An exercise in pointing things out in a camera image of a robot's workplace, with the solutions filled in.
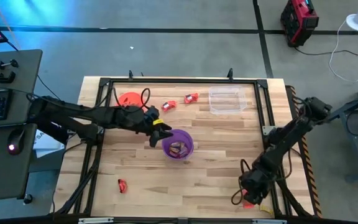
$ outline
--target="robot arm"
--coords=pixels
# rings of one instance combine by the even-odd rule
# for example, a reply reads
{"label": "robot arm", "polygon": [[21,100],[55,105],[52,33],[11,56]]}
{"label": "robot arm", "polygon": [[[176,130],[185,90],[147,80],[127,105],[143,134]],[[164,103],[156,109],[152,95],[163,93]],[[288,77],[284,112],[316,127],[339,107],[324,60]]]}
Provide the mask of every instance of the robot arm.
{"label": "robot arm", "polygon": [[[246,201],[253,204],[262,202],[270,189],[274,187],[284,155],[314,126],[323,124],[331,108],[330,105],[315,97],[307,98],[301,108],[303,113],[301,116],[293,119],[283,128],[273,129],[264,138],[265,145],[270,147],[256,158],[252,163],[251,170],[244,172],[240,176],[241,186],[247,191],[244,195]],[[283,180],[278,180],[277,184],[282,189],[283,194],[288,197],[294,210],[299,215],[306,215],[307,212],[302,209],[285,186]]]}
{"label": "robot arm", "polygon": [[[150,136],[150,146],[155,147],[158,140],[172,136],[167,130],[172,128],[159,117],[158,110],[151,106],[146,112],[138,106],[110,106],[89,108],[66,103],[44,96],[35,99],[30,107],[29,122],[36,123],[38,129],[57,141],[66,143],[67,130],[78,134],[82,141],[96,142],[101,128],[120,128]],[[83,124],[73,118],[92,121]]]}

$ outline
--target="purple cup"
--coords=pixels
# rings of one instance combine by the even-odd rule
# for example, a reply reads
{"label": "purple cup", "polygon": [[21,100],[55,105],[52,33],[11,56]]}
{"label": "purple cup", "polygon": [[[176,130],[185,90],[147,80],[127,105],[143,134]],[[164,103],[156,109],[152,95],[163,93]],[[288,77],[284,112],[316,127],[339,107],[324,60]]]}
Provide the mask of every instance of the purple cup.
{"label": "purple cup", "polygon": [[[162,140],[162,149],[165,155],[171,159],[178,161],[187,159],[194,151],[193,139],[191,138],[189,133],[184,130],[173,129],[171,130],[171,133],[173,133],[173,136]],[[187,154],[185,154],[183,157],[173,157],[169,153],[171,145],[176,142],[183,143],[188,150]]]}

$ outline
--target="floor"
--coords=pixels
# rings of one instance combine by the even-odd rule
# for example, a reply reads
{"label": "floor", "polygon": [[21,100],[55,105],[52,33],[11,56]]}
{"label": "floor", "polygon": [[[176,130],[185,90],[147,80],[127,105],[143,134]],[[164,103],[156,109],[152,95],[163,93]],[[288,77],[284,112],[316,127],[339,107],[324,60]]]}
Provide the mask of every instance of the floor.
{"label": "floor", "polygon": [[[264,35],[267,58],[255,32],[145,32],[147,28],[250,31],[261,26],[280,30],[278,17],[285,3],[259,0],[259,25],[253,0],[0,0],[0,10],[10,26],[24,30],[14,32],[21,49],[43,50],[39,75],[66,101],[76,102],[85,75],[126,75],[132,70],[145,76],[222,77],[229,68],[235,77],[284,78],[298,96],[317,96],[334,108],[355,98],[358,83],[336,78],[329,71],[329,55],[300,54],[287,47],[282,35]],[[313,4],[320,16],[317,30],[331,30],[332,35],[315,34],[300,49],[327,52],[334,48],[333,34],[344,18],[358,11],[358,0],[314,0]],[[63,31],[70,32],[41,32],[39,28],[45,26],[66,27]],[[85,29],[89,32],[70,27],[89,28]],[[142,29],[127,32],[125,28]],[[15,44],[10,33],[4,33]],[[358,53],[358,35],[340,35],[338,49]],[[0,44],[0,51],[8,50],[10,46]],[[268,60],[271,73],[265,67]],[[336,54],[333,67],[348,79],[358,78],[358,57]],[[49,94],[38,82],[35,92]],[[344,181],[344,175],[358,171],[358,163],[352,160],[354,153],[343,127],[333,121],[315,128],[307,139],[323,216],[358,221],[358,182]],[[30,175],[28,191],[34,202],[23,206],[18,200],[0,200],[0,218],[48,213],[60,158],[34,159],[32,169],[44,170]]]}

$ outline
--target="red portable generator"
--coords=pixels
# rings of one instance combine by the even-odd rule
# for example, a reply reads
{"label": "red portable generator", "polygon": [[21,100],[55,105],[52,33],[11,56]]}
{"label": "red portable generator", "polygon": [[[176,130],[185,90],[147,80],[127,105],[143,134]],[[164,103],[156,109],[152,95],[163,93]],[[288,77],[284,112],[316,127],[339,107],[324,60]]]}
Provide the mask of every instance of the red portable generator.
{"label": "red portable generator", "polygon": [[318,25],[311,0],[288,0],[280,18],[288,46],[303,46]]}

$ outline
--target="wooden tabletop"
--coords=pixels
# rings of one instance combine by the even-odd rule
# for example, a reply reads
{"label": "wooden tabletop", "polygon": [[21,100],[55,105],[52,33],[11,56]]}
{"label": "wooden tabletop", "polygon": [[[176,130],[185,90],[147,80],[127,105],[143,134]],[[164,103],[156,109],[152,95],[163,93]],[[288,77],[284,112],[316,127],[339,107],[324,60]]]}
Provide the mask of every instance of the wooden tabletop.
{"label": "wooden tabletop", "polygon": [[[100,77],[84,77],[79,104],[93,106]],[[268,89],[277,126],[291,121],[284,81],[268,79]],[[248,163],[263,151],[259,120],[252,85],[241,85],[246,91],[247,108],[232,115],[209,112],[208,89],[219,84],[190,83],[115,83],[117,95],[127,91],[140,93],[151,89],[148,105],[158,109],[168,100],[176,100],[177,108],[160,118],[174,129],[188,132],[195,151],[186,161],[167,158],[161,148],[149,146],[148,137],[121,129],[107,130],[104,137],[92,216],[114,217],[208,217],[269,218],[272,200],[268,196],[261,207],[244,209],[231,204],[231,196],[239,189],[240,159]],[[183,97],[197,92],[197,103],[185,105]],[[68,147],[77,144],[72,139]],[[65,154],[55,192],[59,209],[78,185],[85,146]],[[293,172],[287,179],[289,189],[306,211],[313,213],[301,158],[291,155]],[[283,161],[288,173],[287,156]],[[118,179],[128,184],[126,194],[119,193]],[[278,188],[280,208],[284,211]],[[85,206],[87,194],[83,197]]]}

